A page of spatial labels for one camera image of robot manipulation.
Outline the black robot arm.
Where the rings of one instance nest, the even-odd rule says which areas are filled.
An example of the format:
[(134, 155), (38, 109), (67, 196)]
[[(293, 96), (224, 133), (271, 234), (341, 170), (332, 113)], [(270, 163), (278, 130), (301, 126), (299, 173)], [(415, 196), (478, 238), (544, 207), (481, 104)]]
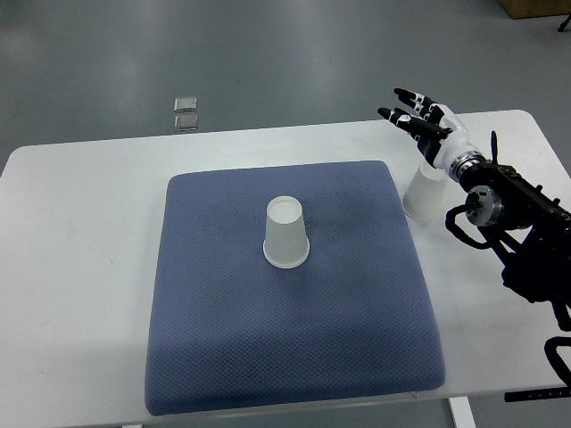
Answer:
[(500, 259), (502, 282), (531, 303), (549, 302), (559, 329), (570, 331), (570, 213), (513, 167), (492, 157), (468, 156), (454, 170), (467, 193), (445, 216), (446, 228), (477, 250)]

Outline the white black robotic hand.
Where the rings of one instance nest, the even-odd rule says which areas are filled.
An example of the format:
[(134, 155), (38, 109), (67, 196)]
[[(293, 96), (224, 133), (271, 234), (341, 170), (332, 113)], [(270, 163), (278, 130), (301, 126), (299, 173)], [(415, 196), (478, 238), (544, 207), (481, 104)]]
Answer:
[(395, 88), (394, 93), (411, 112), (380, 107), (377, 113), (408, 134), (432, 168), (444, 170), (457, 180), (454, 170), (460, 161), (466, 156), (478, 156), (465, 126), (448, 106), (427, 95), (402, 88)]

